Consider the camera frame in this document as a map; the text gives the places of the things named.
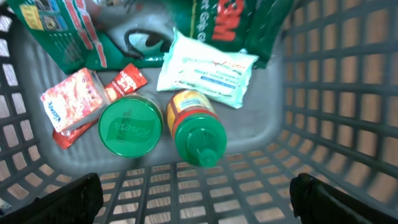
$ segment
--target white packet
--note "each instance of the white packet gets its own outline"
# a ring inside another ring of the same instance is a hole
[[[175,30],[157,91],[194,89],[233,108],[243,105],[256,55],[225,53]]]

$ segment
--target gray surface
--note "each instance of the gray surface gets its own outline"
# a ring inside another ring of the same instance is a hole
[[[164,129],[156,148],[140,159],[125,159],[108,151],[99,139],[97,125],[88,130],[67,150],[58,147],[52,139],[53,127],[45,114],[40,95],[67,76],[20,22],[13,23],[10,33],[9,48],[10,52],[13,52],[11,57],[17,62],[16,73],[26,92],[26,107],[33,117],[32,129],[35,137],[40,139],[39,152],[48,159],[50,167],[61,169],[72,175],[79,175],[88,172],[103,173],[132,167],[153,166],[181,160],[167,128]],[[282,71],[281,60],[271,63],[274,63],[275,71]],[[159,68],[146,68],[141,71],[149,82],[138,92],[152,93],[158,97],[164,109],[175,92],[156,92]],[[282,75],[279,72],[269,71],[254,71],[242,108],[236,110],[212,101],[227,130],[226,154],[258,149],[259,146],[269,143],[279,133],[279,124],[282,121]],[[116,74],[117,72],[98,73],[104,84],[109,83]]]

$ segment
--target plastic grid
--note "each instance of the plastic grid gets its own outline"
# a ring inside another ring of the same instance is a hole
[[[208,170],[173,163],[103,174],[105,203],[95,222],[298,223],[287,189],[300,172],[398,217],[397,6],[297,1],[285,23],[280,136]],[[7,51],[15,17],[5,7],[1,15],[0,196],[18,208],[77,177],[40,157]]]

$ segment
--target yellow label on package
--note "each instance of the yellow label on package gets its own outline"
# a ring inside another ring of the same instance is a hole
[[[39,10],[37,10],[36,6],[20,5],[20,8],[29,28],[35,30],[44,30],[39,16]]]

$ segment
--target black object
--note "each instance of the black object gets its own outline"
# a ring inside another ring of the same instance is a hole
[[[300,216],[303,224],[398,223],[309,174],[292,179],[290,198],[294,216]]]
[[[95,173],[36,198],[29,205],[0,218],[0,223],[93,223],[103,205],[100,178]]]

